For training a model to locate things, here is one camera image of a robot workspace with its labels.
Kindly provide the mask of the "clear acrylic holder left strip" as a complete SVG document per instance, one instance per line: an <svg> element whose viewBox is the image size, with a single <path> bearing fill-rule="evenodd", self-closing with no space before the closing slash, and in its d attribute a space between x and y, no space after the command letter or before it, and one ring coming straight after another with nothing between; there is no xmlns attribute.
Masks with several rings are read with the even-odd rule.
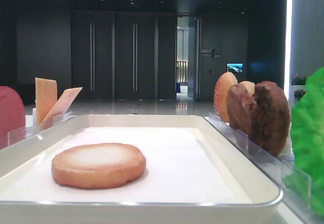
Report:
<svg viewBox="0 0 324 224"><path fill-rule="evenodd" d="M70 111L65 114L56 115L51 120L47 120L44 123L40 123L31 127L23 127L20 129L13 130L9 132L6 136L1 137L1 149L16 144L33 135L40 134L42 131L47 130L55 125L58 125L59 123L62 123L72 117L73 113L72 111Z"/></svg>

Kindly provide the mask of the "orange cheese slice right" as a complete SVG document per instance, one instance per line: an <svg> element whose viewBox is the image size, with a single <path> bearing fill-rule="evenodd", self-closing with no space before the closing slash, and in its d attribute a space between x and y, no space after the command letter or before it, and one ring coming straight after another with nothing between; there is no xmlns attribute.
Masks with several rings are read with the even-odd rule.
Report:
<svg viewBox="0 0 324 224"><path fill-rule="evenodd" d="M83 87L76 87L64 90L52 109L45 116L43 122L59 114L65 114L82 89Z"/></svg>

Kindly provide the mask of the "clear acrylic holder strip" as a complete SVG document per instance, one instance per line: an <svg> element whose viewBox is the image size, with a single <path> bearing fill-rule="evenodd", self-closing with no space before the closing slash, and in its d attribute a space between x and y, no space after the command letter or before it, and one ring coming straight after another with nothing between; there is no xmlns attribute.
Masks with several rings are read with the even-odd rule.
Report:
<svg viewBox="0 0 324 224"><path fill-rule="evenodd" d="M42 131L47 130L55 125L58 125L59 123L62 123L72 117L73 113L72 111L70 111L65 114L56 115L51 120L47 120L44 123L40 123L31 127L23 127L20 129L13 130L9 132L6 136L1 137L1 149L16 144L33 135L40 134Z"/></svg>
<svg viewBox="0 0 324 224"><path fill-rule="evenodd" d="M282 203L271 223L323 223L323 215L314 206L316 198L323 205L323 190L294 166L292 154L274 157L249 141L241 131L230 128L218 115L209 113L207 120L283 190Z"/></svg>

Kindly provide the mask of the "brown meat patty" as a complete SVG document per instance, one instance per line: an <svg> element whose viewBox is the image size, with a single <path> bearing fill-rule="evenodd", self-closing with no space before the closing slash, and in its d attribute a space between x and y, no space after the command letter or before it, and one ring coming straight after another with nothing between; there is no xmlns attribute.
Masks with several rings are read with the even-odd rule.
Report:
<svg viewBox="0 0 324 224"><path fill-rule="evenodd" d="M253 98L257 107L252 113L249 140L277 156L285 148L291 122L285 93L276 83L263 81L255 85Z"/></svg>
<svg viewBox="0 0 324 224"><path fill-rule="evenodd" d="M249 136L252 127L252 114L257 109L253 96L247 92L245 86L235 84L228 90L226 104L229 126Z"/></svg>

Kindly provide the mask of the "orange cheese slice left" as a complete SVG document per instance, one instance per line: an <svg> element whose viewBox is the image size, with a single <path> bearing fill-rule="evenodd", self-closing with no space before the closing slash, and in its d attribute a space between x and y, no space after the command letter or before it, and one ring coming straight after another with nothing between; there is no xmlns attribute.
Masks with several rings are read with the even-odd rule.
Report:
<svg viewBox="0 0 324 224"><path fill-rule="evenodd" d="M56 102L57 82L55 80L35 78L35 109L37 124L43 122Z"/></svg>

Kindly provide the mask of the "white rectangular metal tray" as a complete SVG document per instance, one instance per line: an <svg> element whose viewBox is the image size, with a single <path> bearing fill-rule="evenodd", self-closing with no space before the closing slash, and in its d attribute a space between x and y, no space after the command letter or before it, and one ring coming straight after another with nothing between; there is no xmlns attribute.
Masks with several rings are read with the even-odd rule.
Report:
<svg viewBox="0 0 324 224"><path fill-rule="evenodd" d="M54 183L54 156L128 143L141 179L109 190ZM199 116L76 116L1 150L1 223L269 223L281 188Z"/></svg>

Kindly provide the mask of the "sesame bun top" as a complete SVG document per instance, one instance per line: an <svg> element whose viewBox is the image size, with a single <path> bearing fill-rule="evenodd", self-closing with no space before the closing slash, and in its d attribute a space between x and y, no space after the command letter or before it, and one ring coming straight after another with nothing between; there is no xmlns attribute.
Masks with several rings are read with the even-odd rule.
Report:
<svg viewBox="0 0 324 224"><path fill-rule="evenodd" d="M216 114L225 122L229 122L227 111L227 93L232 85L237 84L236 76L231 72L222 74L216 82L214 89L214 108Z"/></svg>

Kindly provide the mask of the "green lettuce leaf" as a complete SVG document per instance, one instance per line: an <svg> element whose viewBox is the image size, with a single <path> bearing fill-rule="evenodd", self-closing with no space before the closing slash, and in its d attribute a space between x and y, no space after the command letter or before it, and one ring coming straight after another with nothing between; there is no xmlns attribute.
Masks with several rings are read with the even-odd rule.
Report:
<svg viewBox="0 0 324 224"><path fill-rule="evenodd" d="M323 67L306 79L305 87L292 109L295 169L283 182L323 217Z"/></svg>

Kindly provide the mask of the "brown meat patty left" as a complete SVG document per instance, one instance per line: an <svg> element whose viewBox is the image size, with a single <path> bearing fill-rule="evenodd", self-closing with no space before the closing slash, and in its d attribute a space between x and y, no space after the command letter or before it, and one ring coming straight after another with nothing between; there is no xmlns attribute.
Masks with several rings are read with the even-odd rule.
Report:
<svg viewBox="0 0 324 224"><path fill-rule="evenodd" d="M245 86L235 84L228 90L226 104L229 126L249 136L252 127L252 114L257 109L253 96L247 92Z"/></svg>

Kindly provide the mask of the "dark double doors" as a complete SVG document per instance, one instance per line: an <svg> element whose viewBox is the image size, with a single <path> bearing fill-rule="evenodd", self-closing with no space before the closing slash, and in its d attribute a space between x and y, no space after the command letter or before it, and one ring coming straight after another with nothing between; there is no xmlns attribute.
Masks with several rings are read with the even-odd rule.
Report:
<svg viewBox="0 0 324 224"><path fill-rule="evenodd" d="M177 16L73 12L72 84L82 99L176 97Z"/></svg>

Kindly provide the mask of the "wall screen display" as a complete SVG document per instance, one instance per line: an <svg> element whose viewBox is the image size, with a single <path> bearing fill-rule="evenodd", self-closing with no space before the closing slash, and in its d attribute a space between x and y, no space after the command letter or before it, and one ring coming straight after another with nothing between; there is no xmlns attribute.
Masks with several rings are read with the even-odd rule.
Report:
<svg viewBox="0 0 324 224"><path fill-rule="evenodd" d="M227 72L231 72L231 73L243 73L243 64L242 63L227 63L226 69L227 69Z"/></svg>

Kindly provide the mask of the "red tomato slices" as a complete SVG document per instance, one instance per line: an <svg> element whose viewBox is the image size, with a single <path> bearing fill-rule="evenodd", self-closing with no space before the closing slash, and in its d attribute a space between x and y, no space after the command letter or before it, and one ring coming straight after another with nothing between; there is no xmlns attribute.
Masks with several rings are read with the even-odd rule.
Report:
<svg viewBox="0 0 324 224"><path fill-rule="evenodd" d="M8 133L24 128L25 123L21 97L12 88L1 86L1 149L8 146Z"/></svg>

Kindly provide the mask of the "plain bun half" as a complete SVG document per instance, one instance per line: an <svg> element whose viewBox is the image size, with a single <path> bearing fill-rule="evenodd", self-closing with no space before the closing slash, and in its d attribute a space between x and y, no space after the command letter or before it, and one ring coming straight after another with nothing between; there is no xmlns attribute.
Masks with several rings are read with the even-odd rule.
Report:
<svg viewBox="0 0 324 224"><path fill-rule="evenodd" d="M239 84L245 86L247 92L252 96L255 93L255 83L250 81L242 81Z"/></svg>

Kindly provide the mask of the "orange cheese slice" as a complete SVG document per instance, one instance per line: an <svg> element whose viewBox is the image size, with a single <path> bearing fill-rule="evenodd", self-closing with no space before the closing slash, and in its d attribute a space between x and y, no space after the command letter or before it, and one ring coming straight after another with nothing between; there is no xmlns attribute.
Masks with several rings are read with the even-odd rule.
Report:
<svg viewBox="0 0 324 224"><path fill-rule="evenodd" d="M52 109L45 116L43 122L59 114L65 114L82 89L83 87L76 87L64 90Z"/></svg>
<svg viewBox="0 0 324 224"><path fill-rule="evenodd" d="M35 78L35 109L37 124L43 122L56 102L57 82L55 80Z"/></svg>

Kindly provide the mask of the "flat bread slice in tray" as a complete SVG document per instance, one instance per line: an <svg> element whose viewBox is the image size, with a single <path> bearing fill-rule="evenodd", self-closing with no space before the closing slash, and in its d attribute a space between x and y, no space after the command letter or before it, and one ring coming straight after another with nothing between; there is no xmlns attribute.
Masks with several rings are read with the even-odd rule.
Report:
<svg viewBox="0 0 324 224"><path fill-rule="evenodd" d="M135 146L124 143L79 145L52 160L55 183L79 189L110 189L140 178L146 158Z"/></svg>

